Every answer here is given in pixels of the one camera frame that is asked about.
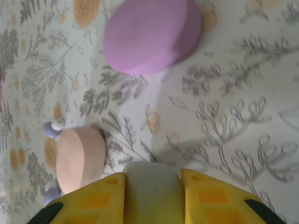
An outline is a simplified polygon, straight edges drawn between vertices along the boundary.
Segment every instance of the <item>gray fern print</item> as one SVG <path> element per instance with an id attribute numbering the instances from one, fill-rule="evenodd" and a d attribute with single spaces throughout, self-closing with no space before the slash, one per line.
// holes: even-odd
<path id="1" fill-rule="evenodd" d="M 54 13 L 45 12 L 43 24 L 37 25 L 35 40 L 31 36 L 29 50 L 25 61 L 31 60 L 21 80 L 22 94 L 26 99 L 31 99 L 35 105 L 34 112 L 37 117 L 43 116 L 45 97 L 51 94 L 58 85 L 65 81 L 66 66 L 64 60 L 72 48 L 77 44 L 69 44 L 68 32 L 58 29 L 47 33 L 47 27 L 52 23 Z M 40 48 L 46 47 L 47 53 L 41 53 Z M 52 51 L 66 48 L 60 58 L 52 56 Z"/>
<path id="2" fill-rule="evenodd" d="M 282 33 L 299 24 L 299 1 L 292 0 L 286 4 L 286 10 L 281 10 L 281 16 L 277 18 L 281 23 L 280 31 Z"/>
<path id="3" fill-rule="evenodd" d="M 18 57 L 19 40 L 17 31 L 4 30 L 0 34 L 0 82 L 5 81 L 6 71 L 14 67 L 14 59 Z"/>
<path id="4" fill-rule="evenodd" d="M 53 175 L 47 171 L 44 163 L 39 164 L 35 153 L 28 155 L 27 170 L 29 172 L 30 186 L 33 188 L 34 194 L 37 195 L 39 188 L 42 195 L 45 194 L 45 185 L 47 182 L 52 181 Z"/>
<path id="5" fill-rule="evenodd" d="M 36 195 L 31 189 L 20 189 L 22 174 L 18 174 L 15 179 L 9 173 L 8 168 L 7 159 L 2 158 L 0 177 L 4 186 L 4 194 L 0 195 L 0 209 L 3 214 L 13 217 L 15 214 L 22 215 L 26 208 L 31 207 L 36 201 Z"/>
<path id="6" fill-rule="evenodd" d="M 233 41 L 232 54 L 243 55 L 244 63 L 228 62 L 231 68 L 221 71 L 219 64 L 211 64 L 209 67 L 192 65 L 182 79 L 182 90 L 185 94 L 195 97 L 206 96 L 211 93 L 211 84 L 222 80 L 223 85 L 219 91 L 222 97 L 234 94 L 236 90 L 251 87 L 251 81 L 262 78 L 260 67 L 272 63 L 275 67 L 280 60 L 290 54 L 299 52 L 299 45 L 289 47 L 288 40 L 281 37 L 274 43 L 268 43 L 264 38 L 250 34 L 248 39 Z"/>
<path id="7" fill-rule="evenodd" d="M 104 66 L 102 69 L 102 79 L 98 82 L 102 90 L 99 93 L 95 89 L 85 92 L 84 102 L 80 106 L 81 116 L 84 114 L 88 116 L 91 112 L 101 114 L 107 110 L 111 101 L 117 102 L 120 106 L 132 97 L 138 99 L 148 86 L 147 80 L 142 75 L 117 72 L 110 66 Z"/>
<path id="8" fill-rule="evenodd" d="M 0 106 L 1 152 L 4 152 L 7 150 L 7 140 L 8 140 L 9 134 L 11 134 L 11 125 L 12 124 L 13 124 L 13 117 L 9 110 L 8 100 L 5 102 L 5 99 L 3 98 L 3 106 Z"/>
<path id="9" fill-rule="evenodd" d="M 150 149 L 148 144 L 136 139 L 136 132 L 131 124 L 130 118 L 118 117 L 113 111 L 108 111 L 108 117 L 102 118 L 100 132 L 107 140 L 106 165 L 114 173 L 116 162 L 114 155 L 124 157 L 117 161 L 118 166 L 124 167 L 131 161 L 151 161 L 163 163 L 161 158 Z M 174 165 L 175 162 L 168 161 L 167 164 Z"/>
<path id="10" fill-rule="evenodd" d="M 36 14 L 37 10 L 41 10 L 41 2 L 44 3 L 46 7 L 53 9 L 58 1 L 59 0 L 21 0 L 21 25 L 29 18 L 32 18 L 32 12 Z"/>

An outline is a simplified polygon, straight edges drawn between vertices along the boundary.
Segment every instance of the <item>plant stem drawing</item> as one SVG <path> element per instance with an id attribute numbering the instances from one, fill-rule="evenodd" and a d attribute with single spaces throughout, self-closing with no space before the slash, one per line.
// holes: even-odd
<path id="1" fill-rule="evenodd" d="M 277 18 L 279 23 L 282 23 L 280 31 L 286 32 L 289 28 L 298 25 L 299 23 L 299 1 L 292 0 L 287 3 L 287 9 L 281 10 L 281 17 Z"/>
<path id="2" fill-rule="evenodd" d="M 158 133 L 160 131 L 160 118 L 157 112 L 150 111 L 150 105 L 147 104 L 145 107 L 146 120 L 142 124 L 140 131 L 143 131 L 146 125 L 149 127 L 150 133 Z"/>
<path id="3" fill-rule="evenodd" d="M 35 200 L 36 195 L 32 190 L 20 189 L 20 181 L 22 181 L 22 173 L 17 173 L 12 176 L 8 172 L 9 164 L 7 159 L 2 159 L 0 164 L 0 176 L 3 180 L 4 194 L 0 196 L 0 208 L 3 214 L 21 215 L 26 207 L 31 206 Z"/>
<path id="4" fill-rule="evenodd" d="M 222 79 L 223 85 L 219 89 L 222 97 L 233 94 L 235 89 L 242 89 L 245 85 L 251 87 L 251 80 L 261 78 L 260 67 L 269 62 L 276 66 L 279 61 L 290 54 L 299 52 L 299 46 L 289 47 L 289 43 L 283 36 L 279 41 L 269 44 L 262 37 L 250 34 L 248 39 L 233 41 L 232 54 L 242 54 L 244 63 L 230 61 L 231 70 L 222 72 L 219 64 L 210 67 L 190 66 L 187 75 L 182 79 L 182 89 L 186 94 L 195 97 L 206 96 L 211 93 L 211 83 Z"/>
<path id="5" fill-rule="evenodd" d="M 299 105 L 287 108 L 278 115 L 290 128 L 299 132 Z"/>
<path id="6" fill-rule="evenodd" d="M 269 172 L 280 182 L 289 183 L 293 181 L 293 175 L 299 173 L 299 162 L 291 162 L 283 168 L 279 168 L 278 165 L 284 158 L 293 156 L 298 151 L 298 144 L 285 142 L 277 147 L 271 144 L 268 134 L 261 135 L 257 141 L 259 164 L 254 161 L 250 154 L 244 153 L 241 149 L 235 150 L 235 154 L 230 157 L 231 162 L 224 153 L 224 146 L 244 133 L 248 126 L 272 121 L 271 116 L 263 115 L 265 107 L 265 98 L 251 101 L 247 107 L 249 116 L 245 117 L 245 104 L 240 99 L 236 105 L 231 106 L 231 117 L 229 117 L 226 114 L 219 114 L 220 107 L 217 101 L 208 105 L 200 102 L 199 111 L 196 111 L 195 115 L 202 122 L 201 130 L 206 136 L 204 143 L 199 143 L 196 147 L 186 148 L 179 148 L 171 143 L 170 145 L 174 150 L 180 152 L 186 161 L 199 164 L 201 172 L 207 171 L 208 168 L 216 169 L 239 184 L 247 186 L 253 194 L 262 198 L 265 204 L 274 211 L 268 195 L 264 191 L 258 193 L 254 183 L 264 172 Z M 207 150 L 206 148 L 211 147 L 218 149 L 219 164 L 210 161 L 208 153 L 210 149 Z"/>
<path id="7" fill-rule="evenodd" d="M 119 166 L 125 166 L 131 161 L 152 161 L 162 162 L 153 150 L 142 140 L 139 141 L 139 147 L 143 154 L 137 150 L 137 139 L 131 120 L 127 117 L 119 118 L 113 111 L 108 112 L 107 118 L 102 118 L 103 127 L 101 133 L 107 139 L 107 158 L 106 165 L 114 172 L 115 159 L 114 154 L 122 154 L 124 157 L 117 161 Z"/>
<path id="8" fill-rule="evenodd" d="M 44 163 L 39 164 L 37 156 L 34 152 L 28 155 L 27 170 L 29 172 L 30 186 L 33 188 L 34 194 L 37 195 L 37 189 L 42 195 L 45 194 L 45 185 L 53 180 L 53 175 L 48 173 Z"/>
<path id="9" fill-rule="evenodd" d="M 45 6 L 49 6 L 50 9 L 53 9 L 54 6 L 57 5 L 58 0 L 44 0 L 43 1 Z M 41 3 L 40 0 L 21 0 L 21 25 L 28 20 L 28 18 L 32 18 L 32 11 L 31 8 L 36 14 L 36 10 L 41 10 Z"/>
<path id="10" fill-rule="evenodd" d="M 48 49 L 50 50 L 54 50 L 56 47 L 60 48 L 64 45 L 70 47 L 66 40 L 67 33 L 64 33 L 63 30 L 51 30 L 50 33 L 46 35 L 47 27 L 53 22 L 54 16 L 54 12 L 45 12 L 43 14 L 43 25 L 37 25 L 37 36 L 35 40 L 33 41 L 32 35 L 30 36 L 30 44 L 25 61 L 40 57 L 39 47 L 45 43 L 48 43 Z"/>
<path id="11" fill-rule="evenodd" d="M 13 124 L 13 117 L 10 113 L 8 100 L 5 102 L 4 97 L 3 106 L 0 106 L 0 141 L 1 141 L 1 152 L 7 150 L 7 139 L 11 133 L 11 125 Z"/>
<path id="12" fill-rule="evenodd" d="M 129 99 L 134 97 L 138 99 L 145 87 L 148 86 L 147 80 L 142 76 L 128 75 L 121 72 L 116 72 L 110 66 L 104 66 L 101 73 L 102 79 L 98 82 L 103 85 L 104 89 L 99 93 L 95 89 L 90 89 L 85 92 L 83 103 L 80 106 L 81 116 L 91 113 L 101 114 L 105 111 L 111 101 L 117 102 L 117 105 L 123 105 Z"/>
<path id="13" fill-rule="evenodd" d="M 269 21 L 269 17 L 263 11 L 262 0 L 247 0 L 245 10 L 246 13 L 239 20 L 240 25 L 246 23 L 253 16 L 257 16 L 263 20 Z"/>
<path id="14" fill-rule="evenodd" d="M 64 60 L 70 50 L 76 45 L 76 42 L 69 45 L 66 37 L 67 32 L 63 30 L 51 30 L 49 35 L 45 36 L 47 26 L 53 20 L 54 14 L 44 14 L 42 30 L 37 26 L 37 37 L 33 44 L 31 36 L 30 47 L 27 57 L 35 60 L 26 69 L 26 75 L 21 81 L 22 94 L 24 98 L 31 99 L 35 104 L 34 112 L 38 117 L 43 115 L 45 106 L 44 99 L 48 93 L 52 93 L 57 85 L 61 85 L 66 78 L 66 66 Z M 67 50 L 59 59 L 54 59 L 51 53 L 41 54 L 39 47 L 48 44 L 49 50 L 66 47 Z"/>
<path id="15" fill-rule="evenodd" d="M 14 60 L 18 56 L 19 40 L 17 31 L 4 30 L 0 34 L 0 83 L 5 82 L 6 71 L 14 67 Z"/>

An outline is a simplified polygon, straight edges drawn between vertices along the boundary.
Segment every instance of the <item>black rubber edge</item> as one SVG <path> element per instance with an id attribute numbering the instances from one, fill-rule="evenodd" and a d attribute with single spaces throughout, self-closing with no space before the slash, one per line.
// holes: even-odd
<path id="1" fill-rule="evenodd" d="M 265 204 L 253 199 L 245 200 L 246 204 L 260 217 L 266 224 L 286 224 L 278 215 L 276 215 Z"/>
<path id="2" fill-rule="evenodd" d="M 27 224 L 50 224 L 64 205 L 60 202 L 40 210 Z"/>

